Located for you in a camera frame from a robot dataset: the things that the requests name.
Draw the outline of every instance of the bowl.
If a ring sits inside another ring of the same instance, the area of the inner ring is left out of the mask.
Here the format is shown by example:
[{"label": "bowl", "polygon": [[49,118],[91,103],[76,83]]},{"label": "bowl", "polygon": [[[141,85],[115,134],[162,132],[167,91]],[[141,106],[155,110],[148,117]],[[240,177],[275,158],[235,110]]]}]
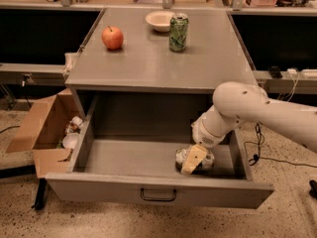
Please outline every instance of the bowl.
[{"label": "bowl", "polygon": [[158,32],[170,30],[170,19],[174,13],[169,11],[156,11],[147,15],[146,21]]},{"label": "bowl", "polygon": [[69,133],[67,136],[63,138],[62,144],[65,148],[74,149],[78,139],[79,139],[78,133]]}]

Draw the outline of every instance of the open cardboard box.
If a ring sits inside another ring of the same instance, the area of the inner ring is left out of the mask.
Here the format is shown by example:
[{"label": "open cardboard box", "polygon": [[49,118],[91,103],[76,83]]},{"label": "open cardboard box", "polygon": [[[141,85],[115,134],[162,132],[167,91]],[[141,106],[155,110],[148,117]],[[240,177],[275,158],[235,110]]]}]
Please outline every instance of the open cardboard box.
[{"label": "open cardboard box", "polygon": [[71,149],[57,148],[66,124],[79,112],[69,89],[37,100],[11,141],[7,153],[32,150],[39,179],[47,173],[64,173]]}]

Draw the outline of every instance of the green soda can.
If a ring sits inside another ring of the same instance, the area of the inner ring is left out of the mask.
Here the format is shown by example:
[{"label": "green soda can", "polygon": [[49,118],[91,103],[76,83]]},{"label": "green soda can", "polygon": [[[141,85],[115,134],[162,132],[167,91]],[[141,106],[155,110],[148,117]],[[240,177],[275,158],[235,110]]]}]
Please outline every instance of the green soda can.
[{"label": "green soda can", "polygon": [[186,48],[188,17],[183,13],[175,13],[170,19],[169,49],[181,52]]}]

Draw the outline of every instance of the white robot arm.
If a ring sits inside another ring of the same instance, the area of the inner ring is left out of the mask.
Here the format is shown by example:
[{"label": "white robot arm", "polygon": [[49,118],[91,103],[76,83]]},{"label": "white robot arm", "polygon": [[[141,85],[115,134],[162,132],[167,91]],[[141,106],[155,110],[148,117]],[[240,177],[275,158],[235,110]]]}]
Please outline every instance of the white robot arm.
[{"label": "white robot arm", "polygon": [[317,153],[317,107],[275,100],[253,85],[226,82],[213,94],[213,106],[192,124],[197,145],[190,148],[181,172],[191,174],[228,132],[257,122]]}]

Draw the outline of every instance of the red apple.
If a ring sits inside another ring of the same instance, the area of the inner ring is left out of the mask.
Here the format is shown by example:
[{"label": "red apple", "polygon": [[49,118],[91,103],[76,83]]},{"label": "red apple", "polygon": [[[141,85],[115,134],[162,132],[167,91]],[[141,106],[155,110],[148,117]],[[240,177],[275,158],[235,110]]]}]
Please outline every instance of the red apple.
[{"label": "red apple", "polygon": [[123,44],[123,33],[117,27],[106,27],[101,35],[104,45],[111,51],[118,50]]}]

